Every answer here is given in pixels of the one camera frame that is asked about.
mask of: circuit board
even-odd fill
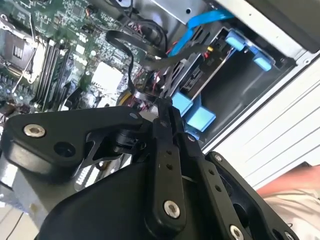
[[[117,91],[107,93],[110,100],[106,102],[114,106],[119,94],[127,88],[130,59],[125,53],[107,43],[105,32],[107,30],[125,32],[125,29],[120,22],[101,11],[88,17],[86,8],[89,5],[86,0],[1,0],[0,13],[29,29],[31,15],[34,28],[39,35],[68,47],[72,64],[68,66],[66,82],[72,82],[76,86],[85,85],[84,89],[89,92],[89,95],[96,92],[96,89],[91,89],[91,77],[99,63],[106,63],[119,70],[123,74],[123,79]],[[86,28],[90,26],[92,29],[89,31],[84,29],[84,26]],[[146,57],[146,53],[133,46],[129,48],[135,60],[132,71],[134,77],[140,71],[139,62]],[[101,77],[106,81],[112,80],[108,79],[108,76]],[[102,91],[95,95],[106,94]]]

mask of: wire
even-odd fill
[[[174,56],[161,59],[144,59],[140,64],[148,71],[165,69],[172,65],[175,65],[183,59],[189,58],[189,56],[193,53],[205,53],[209,50],[209,48],[211,47],[196,43],[191,47],[186,47]]]
[[[134,68],[134,55],[133,55],[133,53],[125,44],[118,41],[113,35],[110,35],[109,34],[110,32],[112,32],[112,31],[108,31],[105,35],[105,39],[107,40],[107,42],[109,44],[111,44],[112,46],[114,46],[115,48],[121,50],[122,52],[124,52],[125,54],[127,54],[131,58],[127,74],[128,74],[128,88],[129,88],[132,96],[134,98],[137,98],[137,99],[140,99],[143,101],[154,102],[158,97],[142,92],[140,89],[136,88],[136,86],[134,85],[134,83],[131,79],[132,70]]]
[[[118,3],[117,0],[109,0],[114,6],[121,7],[121,5]],[[155,30],[159,35],[160,35],[160,40],[159,40],[159,45],[161,44],[163,38],[164,38],[164,52],[167,51],[168,49],[168,37],[167,34],[165,33],[165,30],[158,25],[155,21],[149,20],[149,19],[143,19],[143,20],[134,20],[129,16],[126,11],[123,8],[119,8],[119,11],[129,20],[132,22],[135,22],[136,24],[140,24],[141,26],[146,26],[150,29]]]
[[[5,239],[5,240],[9,240],[9,238],[11,237],[11,235],[14,233],[14,231],[15,231],[16,227],[18,226],[18,224],[19,224],[19,222],[20,222],[20,220],[21,220],[21,218],[22,218],[22,215],[23,215],[23,214],[24,214],[24,213],[21,213],[21,215],[20,215],[20,217],[19,217],[18,221],[15,223],[15,225],[14,225],[13,229],[11,230],[11,232],[9,233],[9,235],[6,237],[6,239]]]

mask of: hole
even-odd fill
[[[174,167],[173,167],[171,164],[167,164],[167,165],[166,165],[166,168],[169,169],[169,170],[171,170],[171,171],[172,171],[172,169],[174,169]]]
[[[38,133],[40,133],[40,130],[38,128],[32,127],[32,128],[30,128],[30,132],[33,134],[38,134]]]
[[[116,157],[120,155],[120,153],[114,152],[112,140],[108,137],[105,137],[96,150],[92,160],[96,161],[105,157]]]
[[[215,189],[220,193],[222,192],[221,188],[218,185],[215,185]]]
[[[241,205],[239,205],[237,203],[234,203],[233,207],[234,207],[234,210],[240,220],[242,227],[247,228],[249,226],[249,218],[248,218],[246,211],[244,210],[244,208]]]
[[[61,157],[70,158],[76,154],[76,149],[68,142],[57,142],[54,147],[54,151]]]
[[[272,232],[273,232],[273,235],[275,236],[275,238],[276,238],[277,240],[284,240],[284,237],[281,235],[280,232],[278,232],[278,231],[275,230],[275,229],[273,229]]]
[[[234,230],[234,234],[237,236],[237,237],[240,237],[240,232],[238,230]]]
[[[173,205],[169,205],[169,209],[170,209],[170,210],[171,210],[171,212],[173,212],[173,213],[176,213],[176,212],[177,212],[176,207],[175,207],[175,206],[173,206]]]

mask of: silver screw head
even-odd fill
[[[294,237],[291,236],[291,234],[288,233],[287,231],[285,231],[284,234],[286,235],[286,237],[287,237],[289,240],[295,240]]]
[[[235,225],[230,226],[230,233],[234,237],[235,240],[244,240],[245,239],[243,233]]]
[[[165,128],[167,127],[167,124],[164,121],[160,121],[160,124]]]
[[[165,201],[163,208],[165,213],[173,219],[177,219],[180,216],[180,208],[174,201]]]
[[[195,138],[193,136],[190,136],[188,135],[188,139],[191,141],[191,142],[194,142],[195,141]]]
[[[23,128],[25,135],[32,138],[41,138],[46,134],[46,130],[37,124],[29,124]]]
[[[222,162],[222,158],[219,155],[214,155],[214,158],[217,159],[219,162]]]

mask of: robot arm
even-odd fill
[[[169,99],[157,105],[152,123],[122,106],[6,122],[1,161],[19,168],[13,191],[37,240],[298,240],[223,156],[202,154]],[[132,164],[76,192],[73,176],[98,152]]]

